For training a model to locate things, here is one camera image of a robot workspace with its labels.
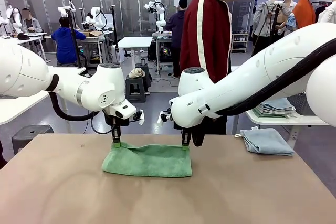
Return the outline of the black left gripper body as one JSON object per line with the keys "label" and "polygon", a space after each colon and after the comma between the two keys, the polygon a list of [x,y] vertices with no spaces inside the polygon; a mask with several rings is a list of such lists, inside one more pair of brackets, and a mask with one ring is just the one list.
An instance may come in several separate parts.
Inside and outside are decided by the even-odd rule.
{"label": "black left gripper body", "polygon": [[114,115],[105,114],[104,118],[105,118],[105,123],[111,127],[113,126],[122,127],[122,126],[128,126],[130,124],[129,119],[121,119]]}

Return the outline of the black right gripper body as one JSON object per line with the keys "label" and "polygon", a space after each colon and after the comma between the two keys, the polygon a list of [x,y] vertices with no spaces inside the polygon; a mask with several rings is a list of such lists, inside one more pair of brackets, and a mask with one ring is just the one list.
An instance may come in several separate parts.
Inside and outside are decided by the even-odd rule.
{"label": "black right gripper body", "polygon": [[174,125],[174,129],[180,130],[181,134],[182,132],[190,132],[191,134],[190,142],[192,142],[194,146],[200,147],[203,144],[205,133],[202,131],[200,126],[195,126],[191,128],[183,128],[179,125]]}

